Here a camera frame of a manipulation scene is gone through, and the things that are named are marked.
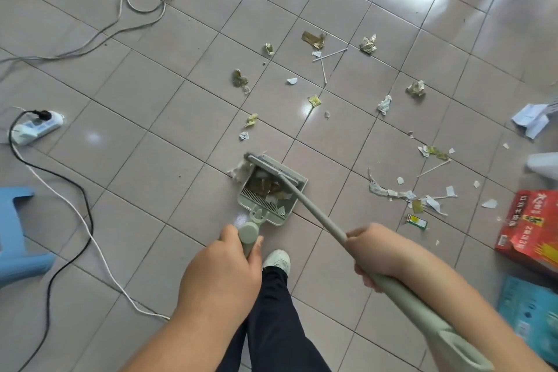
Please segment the pale green long-handled broom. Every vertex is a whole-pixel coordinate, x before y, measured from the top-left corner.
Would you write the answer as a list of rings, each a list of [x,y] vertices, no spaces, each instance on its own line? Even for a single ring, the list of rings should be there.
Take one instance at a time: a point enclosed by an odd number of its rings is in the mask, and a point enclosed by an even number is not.
[[[298,193],[301,202],[324,228],[342,246],[346,241],[345,232],[323,213],[303,192]],[[415,325],[438,350],[456,372],[494,372],[494,366],[480,351],[461,337],[453,327],[418,298],[404,284],[396,279],[368,273],[393,301],[400,311]]]

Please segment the person's dark trouser leg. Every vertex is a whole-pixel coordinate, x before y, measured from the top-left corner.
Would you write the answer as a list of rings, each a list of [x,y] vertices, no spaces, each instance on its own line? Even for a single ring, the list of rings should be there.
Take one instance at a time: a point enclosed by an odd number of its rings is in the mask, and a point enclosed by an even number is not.
[[[245,338],[252,372],[331,372],[306,337],[287,287],[286,263],[262,270],[260,293],[215,372],[239,372]]]

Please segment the folded white paper sheet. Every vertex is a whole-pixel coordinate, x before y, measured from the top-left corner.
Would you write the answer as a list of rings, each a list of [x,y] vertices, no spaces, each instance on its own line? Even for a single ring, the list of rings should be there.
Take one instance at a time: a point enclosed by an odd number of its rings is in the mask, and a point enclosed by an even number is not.
[[[548,103],[527,104],[511,117],[511,121],[525,129],[526,138],[534,140],[548,125],[550,117],[554,114],[558,114],[558,95]]]

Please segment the person's right forearm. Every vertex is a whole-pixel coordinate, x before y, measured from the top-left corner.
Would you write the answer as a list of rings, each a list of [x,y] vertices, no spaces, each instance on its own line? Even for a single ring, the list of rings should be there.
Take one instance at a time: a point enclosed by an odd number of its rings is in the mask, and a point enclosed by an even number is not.
[[[429,251],[399,256],[394,276],[490,360],[495,372],[552,372],[475,288]]]

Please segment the red cardboard box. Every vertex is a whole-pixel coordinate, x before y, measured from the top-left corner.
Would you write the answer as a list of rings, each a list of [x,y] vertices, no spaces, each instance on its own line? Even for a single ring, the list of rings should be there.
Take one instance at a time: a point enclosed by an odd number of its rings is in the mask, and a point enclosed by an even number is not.
[[[558,190],[520,190],[513,198],[495,251],[558,279]]]

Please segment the litter pile inside dustpan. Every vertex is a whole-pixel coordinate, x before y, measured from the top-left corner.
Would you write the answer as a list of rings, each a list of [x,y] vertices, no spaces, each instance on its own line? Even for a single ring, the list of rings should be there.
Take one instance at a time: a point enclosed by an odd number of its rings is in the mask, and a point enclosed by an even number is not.
[[[279,178],[256,168],[243,189],[245,197],[272,214],[285,219],[292,211],[294,193]]]

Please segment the person's right hand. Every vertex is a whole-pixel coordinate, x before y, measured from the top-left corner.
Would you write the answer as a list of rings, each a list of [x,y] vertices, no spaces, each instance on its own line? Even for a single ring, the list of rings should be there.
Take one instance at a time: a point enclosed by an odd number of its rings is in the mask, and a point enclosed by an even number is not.
[[[414,257],[419,246],[400,234],[379,224],[378,240],[371,251],[348,251],[354,259],[354,271],[359,275],[363,284],[375,292],[382,293],[382,289],[368,274],[399,278],[403,267]]]

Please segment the grey dust clump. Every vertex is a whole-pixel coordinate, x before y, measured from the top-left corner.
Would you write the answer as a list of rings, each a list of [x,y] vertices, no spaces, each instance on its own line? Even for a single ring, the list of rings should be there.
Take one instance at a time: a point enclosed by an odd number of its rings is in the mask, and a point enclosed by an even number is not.
[[[226,172],[226,174],[234,180],[234,182],[242,184],[248,177],[252,164],[247,160],[242,160],[236,167]]]

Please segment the light blue cardboard box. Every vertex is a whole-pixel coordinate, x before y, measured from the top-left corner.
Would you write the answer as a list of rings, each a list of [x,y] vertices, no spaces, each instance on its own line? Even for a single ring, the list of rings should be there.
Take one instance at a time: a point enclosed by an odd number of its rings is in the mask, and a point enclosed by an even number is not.
[[[558,370],[558,293],[506,276],[497,311],[516,335]]]

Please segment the scattered crumpled gold wrappers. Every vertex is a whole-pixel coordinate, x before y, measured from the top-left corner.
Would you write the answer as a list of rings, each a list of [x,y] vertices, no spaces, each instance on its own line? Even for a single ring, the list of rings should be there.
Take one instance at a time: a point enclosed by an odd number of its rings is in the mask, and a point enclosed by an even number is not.
[[[312,55],[314,57],[321,57],[321,49],[325,45],[325,38],[326,38],[326,34],[324,34],[324,33],[321,33],[320,36],[317,37],[317,36],[309,33],[308,31],[304,31],[303,36],[302,36],[303,41],[309,43],[311,46],[313,46],[315,49],[317,49],[316,51],[312,52]],[[375,44],[375,39],[376,39],[375,34],[373,34],[373,36],[371,36],[371,37],[364,37],[362,39],[361,43],[359,44],[359,49],[361,49],[361,51],[363,51],[364,53],[371,54],[373,51],[376,50],[376,47],[374,45]],[[272,44],[266,43],[264,45],[264,47],[265,47],[265,49],[266,49],[266,51],[268,52],[269,55],[274,54]],[[248,79],[242,76],[240,70],[236,69],[233,76],[234,76],[233,81],[235,81],[235,80],[238,81],[238,83],[241,84],[242,88],[244,88],[245,90],[249,90],[249,88],[247,87]],[[410,86],[408,86],[406,88],[406,92],[414,98],[422,99],[425,95],[425,84],[424,84],[423,80],[415,81],[413,84],[411,84]],[[382,115],[387,114],[387,111],[389,109],[391,100],[392,100],[392,97],[387,95],[383,99],[383,101],[381,101],[381,103],[378,105],[379,112]],[[309,98],[309,102],[311,103],[312,107],[317,107],[321,104],[319,98],[315,94],[312,95]],[[257,119],[257,114],[253,114],[253,115],[249,116],[248,119],[247,119],[247,122],[244,124],[244,127],[248,128],[250,126],[253,126],[255,124],[256,119]],[[239,135],[239,139],[240,139],[240,141],[248,140],[249,135],[248,135],[247,131],[241,132],[240,135]],[[445,160],[448,159],[447,154],[445,154],[443,152],[439,152],[439,151],[437,151],[437,149],[431,149],[430,150],[430,149],[427,148],[426,145],[420,146],[420,147],[418,147],[418,149],[422,152],[422,154],[425,157],[428,157],[430,155],[432,155],[432,156],[436,155],[439,159],[445,159]],[[295,183],[295,186],[297,188],[299,188],[300,191],[302,191],[303,186],[306,183],[306,179],[305,178],[296,178],[296,179],[301,180],[300,182],[297,181]],[[244,188],[245,188],[245,185],[244,185],[244,187],[242,188],[242,190],[239,194],[239,203],[241,204],[241,206],[246,207],[248,210],[250,210],[250,209],[251,210],[264,209],[263,207],[257,205],[255,202],[251,201],[250,199],[248,199],[247,197],[244,196],[244,194],[243,194],[243,189]],[[443,198],[448,198],[448,197],[449,198],[450,197],[457,197],[454,193],[450,192],[450,189],[448,190],[448,195],[447,196],[442,196],[442,197],[425,196],[424,198],[422,198],[420,200],[423,203],[427,202],[434,209],[438,209],[437,206],[439,206],[439,204],[438,205],[433,205],[430,202],[434,201],[434,200],[437,200],[437,199],[443,199]]]

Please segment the person's left hand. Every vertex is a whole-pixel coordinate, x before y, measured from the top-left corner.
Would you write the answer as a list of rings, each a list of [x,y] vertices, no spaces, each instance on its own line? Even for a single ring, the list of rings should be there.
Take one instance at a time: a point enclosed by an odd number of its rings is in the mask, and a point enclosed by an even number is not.
[[[194,256],[180,283],[175,313],[193,310],[216,313],[230,309],[246,319],[261,289],[263,237],[248,256],[227,250],[218,240]]]

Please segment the pale green dustpan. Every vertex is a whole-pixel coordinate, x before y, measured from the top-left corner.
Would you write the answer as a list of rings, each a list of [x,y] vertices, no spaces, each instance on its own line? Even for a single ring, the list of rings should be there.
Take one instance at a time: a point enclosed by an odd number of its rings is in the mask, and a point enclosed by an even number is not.
[[[291,189],[291,191],[294,193],[294,199],[296,200],[295,206],[299,200],[299,196],[298,193],[299,192],[303,192],[303,190],[305,189],[305,186],[308,183],[308,179],[305,178],[304,176],[302,176],[301,174],[299,174],[298,172],[294,171],[293,169],[289,168],[288,166],[283,165],[282,163],[280,163],[279,161],[275,160],[274,158],[268,156],[265,153],[262,154],[255,154],[255,153],[245,153],[244,155],[244,159],[250,161],[250,163],[253,165],[251,170],[249,171],[248,177],[244,180],[244,182],[241,184],[241,189],[240,192],[242,190],[242,188],[244,187],[244,185],[246,185],[249,177],[252,175],[254,169],[256,168],[260,168],[262,170],[267,170],[267,172],[272,175],[275,176],[277,178],[279,178],[283,183],[285,183],[286,185],[288,185],[288,187]],[[296,178],[305,178],[306,179],[306,183],[303,186],[302,191],[300,191],[299,188],[297,188],[295,186],[295,183],[297,181],[301,181],[299,179]],[[243,252],[245,256],[248,256],[249,253],[252,251],[252,248],[254,247],[257,238],[260,234],[260,227],[264,224],[264,223],[270,223],[273,226],[279,227],[285,224],[285,222],[287,221],[289,215],[286,217],[286,219],[282,219],[278,216],[276,216],[275,214],[272,214],[271,212],[265,210],[265,209],[254,209],[254,210],[248,210],[248,219],[242,223],[241,225],[237,226],[238,232],[239,232],[239,238],[241,240],[241,245],[243,248]]]

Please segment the scattered white paper scraps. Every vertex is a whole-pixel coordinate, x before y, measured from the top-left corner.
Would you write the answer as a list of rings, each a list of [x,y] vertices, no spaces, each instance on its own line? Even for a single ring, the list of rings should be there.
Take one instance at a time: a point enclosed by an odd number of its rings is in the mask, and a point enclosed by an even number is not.
[[[334,220],[357,222],[399,221],[409,213],[403,199],[369,191],[368,168],[382,187],[412,191],[417,198],[457,197],[427,202],[426,216],[434,216],[462,231],[473,218],[493,212],[503,218],[513,199],[505,172],[493,157],[508,148],[500,122],[481,112],[492,90],[513,90],[518,82],[482,60],[458,51],[453,63],[431,63],[420,68],[414,50],[402,69],[395,71],[367,57],[353,46],[337,54],[340,63],[326,88],[269,62],[242,105],[236,128],[237,142],[227,166],[243,153],[267,153],[309,178],[304,194]],[[406,88],[423,80],[425,95],[414,98]],[[321,104],[312,107],[316,95]],[[378,105],[392,100],[387,114]],[[257,114],[253,126],[244,127]],[[248,140],[240,141],[247,131]],[[426,145],[452,161],[417,178],[445,159],[425,157]]]

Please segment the twisted white paper strip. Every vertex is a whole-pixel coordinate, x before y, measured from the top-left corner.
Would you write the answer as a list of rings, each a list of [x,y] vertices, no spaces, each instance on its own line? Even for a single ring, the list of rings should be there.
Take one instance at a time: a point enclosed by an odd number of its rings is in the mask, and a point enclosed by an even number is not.
[[[397,192],[391,189],[387,189],[382,187],[378,182],[373,178],[371,168],[368,168],[368,179],[369,179],[369,191],[377,196],[380,197],[387,197],[391,199],[403,199],[406,202],[411,202],[417,198],[414,192],[407,191],[407,192]]]

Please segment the white power strip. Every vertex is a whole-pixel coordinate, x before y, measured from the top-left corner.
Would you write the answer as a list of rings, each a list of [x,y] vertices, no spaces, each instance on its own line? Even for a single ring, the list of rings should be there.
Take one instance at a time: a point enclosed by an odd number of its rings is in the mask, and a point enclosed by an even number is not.
[[[10,141],[19,146],[30,145],[61,128],[65,122],[62,114],[52,110],[24,110],[21,117],[25,115],[31,115],[31,119],[23,122],[17,119],[7,132]]]

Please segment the person's left forearm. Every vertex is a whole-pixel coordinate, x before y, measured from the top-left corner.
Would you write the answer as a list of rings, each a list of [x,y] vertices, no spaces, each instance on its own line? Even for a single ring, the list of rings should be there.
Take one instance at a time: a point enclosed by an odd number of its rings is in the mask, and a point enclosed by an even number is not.
[[[216,372],[242,320],[228,308],[178,312],[119,372]]]

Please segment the blue plastic stool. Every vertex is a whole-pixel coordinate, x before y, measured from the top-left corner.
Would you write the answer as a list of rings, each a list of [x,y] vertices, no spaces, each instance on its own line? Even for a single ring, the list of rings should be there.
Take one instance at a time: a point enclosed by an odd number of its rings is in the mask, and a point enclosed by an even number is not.
[[[52,253],[28,253],[15,200],[34,196],[30,187],[0,187],[0,289],[46,274],[55,262]]]

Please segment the person's white shoe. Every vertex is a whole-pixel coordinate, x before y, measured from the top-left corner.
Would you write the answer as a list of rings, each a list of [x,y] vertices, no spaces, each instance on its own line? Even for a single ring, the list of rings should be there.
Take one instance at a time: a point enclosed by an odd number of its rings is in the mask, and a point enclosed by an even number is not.
[[[272,251],[262,263],[262,270],[269,268],[281,269],[288,277],[291,270],[291,260],[289,254],[282,249]]]

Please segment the white plastic object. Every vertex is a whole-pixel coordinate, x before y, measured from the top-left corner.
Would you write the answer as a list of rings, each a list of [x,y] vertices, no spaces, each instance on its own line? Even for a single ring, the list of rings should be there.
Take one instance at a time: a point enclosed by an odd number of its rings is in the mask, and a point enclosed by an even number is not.
[[[526,166],[544,178],[558,181],[558,152],[531,154]]]

